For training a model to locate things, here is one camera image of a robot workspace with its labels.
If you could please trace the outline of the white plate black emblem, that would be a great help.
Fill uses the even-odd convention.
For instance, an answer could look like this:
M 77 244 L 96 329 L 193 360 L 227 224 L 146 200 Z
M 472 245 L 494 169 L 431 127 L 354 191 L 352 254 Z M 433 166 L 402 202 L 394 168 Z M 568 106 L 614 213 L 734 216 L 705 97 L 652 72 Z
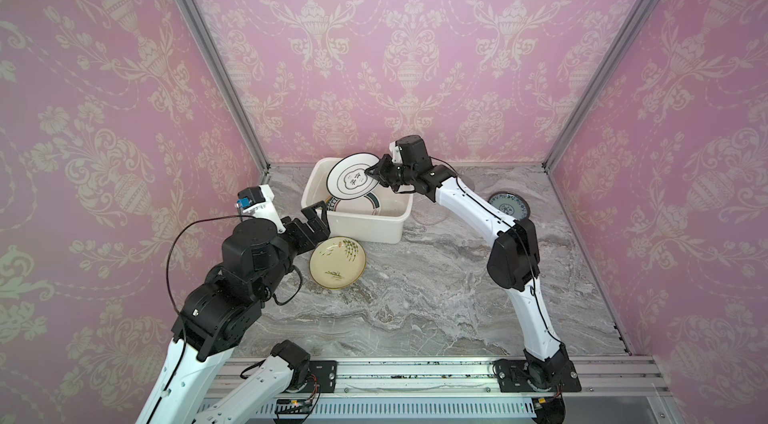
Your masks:
M 333 198 L 353 200 L 371 192 L 378 181 L 366 171 L 379 163 L 371 153 L 355 153 L 336 163 L 326 177 L 326 189 Z

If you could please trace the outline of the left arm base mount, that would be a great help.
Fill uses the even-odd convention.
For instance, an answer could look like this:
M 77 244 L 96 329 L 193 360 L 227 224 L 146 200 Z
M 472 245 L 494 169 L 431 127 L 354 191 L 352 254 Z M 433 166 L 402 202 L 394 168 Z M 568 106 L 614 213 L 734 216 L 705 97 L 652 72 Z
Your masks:
M 338 375 L 337 360 L 312 359 L 307 365 L 307 370 L 301 374 L 303 379 L 292 383 L 287 389 L 289 393 L 310 394 L 313 391 L 321 394 L 334 393 Z

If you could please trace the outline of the beige willow painted plate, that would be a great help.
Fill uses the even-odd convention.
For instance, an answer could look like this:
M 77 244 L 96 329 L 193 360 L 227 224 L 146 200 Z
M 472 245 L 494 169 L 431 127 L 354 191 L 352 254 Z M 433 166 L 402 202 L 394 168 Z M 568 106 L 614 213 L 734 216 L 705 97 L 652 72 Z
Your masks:
M 326 289 L 343 289 L 354 284 L 366 265 L 366 251 L 348 237 L 333 237 L 322 242 L 309 260 L 312 279 Z

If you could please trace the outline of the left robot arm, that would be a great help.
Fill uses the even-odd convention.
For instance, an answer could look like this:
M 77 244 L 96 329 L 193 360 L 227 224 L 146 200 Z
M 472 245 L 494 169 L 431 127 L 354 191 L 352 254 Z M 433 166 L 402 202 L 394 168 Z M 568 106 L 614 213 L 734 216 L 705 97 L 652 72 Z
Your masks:
M 206 411 L 199 406 L 246 331 L 275 301 L 294 259 L 330 236 L 327 205 L 316 202 L 302 219 L 236 215 L 222 244 L 222 260 L 183 304 L 172 306 L 172 327 L 162 370 L 139 414 L 140 423 L 244 423 L 263 404 L 288 390 L 317 393 L 310 354 L 284 340 L 240 385 Z

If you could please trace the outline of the left corner aluminium post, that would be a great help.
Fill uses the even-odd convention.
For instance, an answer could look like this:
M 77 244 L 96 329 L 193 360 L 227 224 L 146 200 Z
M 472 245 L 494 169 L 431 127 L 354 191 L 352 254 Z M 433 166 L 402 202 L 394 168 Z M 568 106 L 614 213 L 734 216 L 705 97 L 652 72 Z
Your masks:
M 201 6 L 197 0 L 175 0 L 191 36 L 196 43 L 211 75 L 217 85 L 224 103 L 228 108 L 252 159 L 262 176 L 262 181 L 267 181 L 270 171 L 270 163 L 266 153 L 259 142 L 255 128 L 245 110 L 237 89 L 232 81 L 223 60 L 221 52 L 217 49 L 211 31 L 205 22 Z

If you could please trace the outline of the small blue patterned dish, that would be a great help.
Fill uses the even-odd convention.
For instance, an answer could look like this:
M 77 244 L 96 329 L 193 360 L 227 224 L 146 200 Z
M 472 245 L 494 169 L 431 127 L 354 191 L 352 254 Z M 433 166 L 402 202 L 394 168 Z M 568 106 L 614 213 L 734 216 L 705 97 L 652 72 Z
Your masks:
M 530 217 L 531 208 L 528 202 L 519 194 L 512 192 L 497 192 L 488 199 L 489 204 L 500 212 L 515 220 Z

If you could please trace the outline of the white plate red green rim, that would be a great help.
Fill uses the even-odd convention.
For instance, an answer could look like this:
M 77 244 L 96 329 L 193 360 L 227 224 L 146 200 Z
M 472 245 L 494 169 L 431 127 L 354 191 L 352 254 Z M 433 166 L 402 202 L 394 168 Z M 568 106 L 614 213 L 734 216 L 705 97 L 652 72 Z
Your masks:
M 327 208 L 329 211 L 338 213 L 378 216 L 381 211 L 381 202 L 373 192 L 369 192 L 362 197 L 349 200 L 330 197 L 327 200 Z

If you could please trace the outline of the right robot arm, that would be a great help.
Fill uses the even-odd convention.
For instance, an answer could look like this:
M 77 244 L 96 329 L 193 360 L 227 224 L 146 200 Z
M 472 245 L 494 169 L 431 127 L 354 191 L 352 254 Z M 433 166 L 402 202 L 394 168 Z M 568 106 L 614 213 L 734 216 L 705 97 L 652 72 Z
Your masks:
M 393 191 L 406 186 L 450 210 L 491 246 L 486 265 L 495 284 L 507 293 L 524 338 L 524 356 L 532 385 L 555 387 L 567 373 L 567 348 L 553 329 L 541 292 L 537 230 L 528 218 L 513 218 L 470 190 L 448 163 L 428 154 L 418 135 L 397 140 L 391 152 L 374 160 L 365 174 Z

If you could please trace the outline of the white plastic bin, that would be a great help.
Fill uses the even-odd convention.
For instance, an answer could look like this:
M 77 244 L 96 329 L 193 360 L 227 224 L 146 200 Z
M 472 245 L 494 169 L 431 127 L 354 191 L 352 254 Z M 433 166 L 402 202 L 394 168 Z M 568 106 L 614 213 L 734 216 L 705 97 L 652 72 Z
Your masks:
M 320 159 L 312 169 L 301 198 L 301 208 L 332 197 L 326 189 L 326 177 L 341 158 Z M 348 237 L 358 241 L 396 244 L 403 234 L 406 219 L 411 215 L 413 196 L 398 195 L 377 185 L 373 192 L 381 202 L 378 216 L 338 213 L 328 210 L 332 237 Z

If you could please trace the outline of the aluminium front rail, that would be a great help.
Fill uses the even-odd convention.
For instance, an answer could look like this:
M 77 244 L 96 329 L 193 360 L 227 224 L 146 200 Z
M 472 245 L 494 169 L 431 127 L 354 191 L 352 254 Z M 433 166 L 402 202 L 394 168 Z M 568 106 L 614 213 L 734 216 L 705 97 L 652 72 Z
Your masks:
M 322 401 L 345 405 L 350 399 L 392 401 L 391 411 L 404 410 L 414 400 L 444 402 L 448 411 L 488 411 L 504 394 L 513 394 L 527 409 L 568 395 L 644 397 L 659 421 L 681 423 L 684 418 L 658 366 L 650 357 L 579 357 L 572 363 L 582 384 L 578 393 L 502 393 L 492 363 L 502 358 L 342 358 L 334 393 Z

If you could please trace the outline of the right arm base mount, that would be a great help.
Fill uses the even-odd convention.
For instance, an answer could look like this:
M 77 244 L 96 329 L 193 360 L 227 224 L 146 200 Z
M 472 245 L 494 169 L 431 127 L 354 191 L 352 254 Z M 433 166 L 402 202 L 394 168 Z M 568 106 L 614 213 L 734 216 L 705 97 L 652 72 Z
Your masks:
M 574 364 L 569 361 L 499 359 L 492 363 L 492 373 L 502 393 L 578 393 L 582 391 Z

